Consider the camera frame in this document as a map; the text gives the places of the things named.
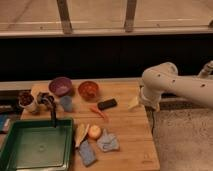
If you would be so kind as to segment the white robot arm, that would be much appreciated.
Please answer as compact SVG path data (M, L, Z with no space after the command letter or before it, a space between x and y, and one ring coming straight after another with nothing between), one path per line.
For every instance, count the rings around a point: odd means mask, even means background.
M179 76L174 63L165 62L143 71L139 93L128 104L129 109L144 105L159 111L163 93L172 93L198 105L213 109L213 60L195 77Z

